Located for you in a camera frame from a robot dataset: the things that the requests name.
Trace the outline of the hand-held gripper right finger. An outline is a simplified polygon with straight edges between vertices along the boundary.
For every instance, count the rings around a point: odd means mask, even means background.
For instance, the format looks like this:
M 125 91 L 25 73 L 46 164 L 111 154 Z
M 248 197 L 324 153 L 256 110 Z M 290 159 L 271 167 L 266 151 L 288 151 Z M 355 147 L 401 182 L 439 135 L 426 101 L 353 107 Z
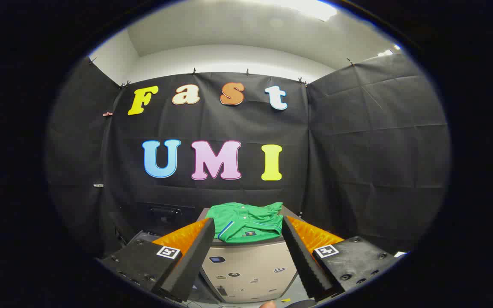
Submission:
M 282 236 L 307 295 L 317 302 L 368 284 L 401 259 L 361 236 L 343 239 L 289 215 Z

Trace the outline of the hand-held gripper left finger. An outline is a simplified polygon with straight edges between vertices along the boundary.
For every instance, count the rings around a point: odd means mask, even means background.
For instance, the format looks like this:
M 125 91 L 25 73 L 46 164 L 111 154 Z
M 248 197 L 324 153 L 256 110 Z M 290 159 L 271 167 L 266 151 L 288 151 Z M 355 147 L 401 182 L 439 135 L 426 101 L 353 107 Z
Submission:
M 184 302 L 190 296 L 214 234 L 214 220 L 205 218 L 156 240 L 131 240 L 100 263 L 145 292 Z

